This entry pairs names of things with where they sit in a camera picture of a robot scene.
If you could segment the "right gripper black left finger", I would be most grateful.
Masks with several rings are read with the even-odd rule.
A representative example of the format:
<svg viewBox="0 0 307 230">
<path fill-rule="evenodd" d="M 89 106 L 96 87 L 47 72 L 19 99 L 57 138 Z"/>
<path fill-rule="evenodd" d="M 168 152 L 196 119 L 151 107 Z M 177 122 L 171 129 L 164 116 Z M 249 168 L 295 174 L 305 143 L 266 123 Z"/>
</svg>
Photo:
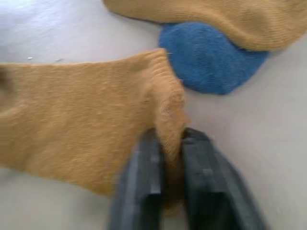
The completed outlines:
<svg viewBox="0 0 307 230">
<path fill-rule="evenodd" d="M 109 229 L 158 230 L 167 173 L 155 129 L 141 134 L 121 172 L 111 205 Z"/>
</svg>

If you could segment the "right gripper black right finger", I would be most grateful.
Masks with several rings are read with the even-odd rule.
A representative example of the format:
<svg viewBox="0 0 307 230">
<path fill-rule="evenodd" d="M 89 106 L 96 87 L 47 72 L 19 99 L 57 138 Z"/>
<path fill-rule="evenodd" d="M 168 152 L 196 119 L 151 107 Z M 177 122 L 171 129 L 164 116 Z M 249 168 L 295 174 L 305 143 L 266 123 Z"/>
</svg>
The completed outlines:
<svg viewBox="0 0 307 230">
<path fill-rule="evenodd" d="M 181 155 L 189 229 L 266 229 L 241 176 L 203 132 L 185 129 Z"/>
</svg>

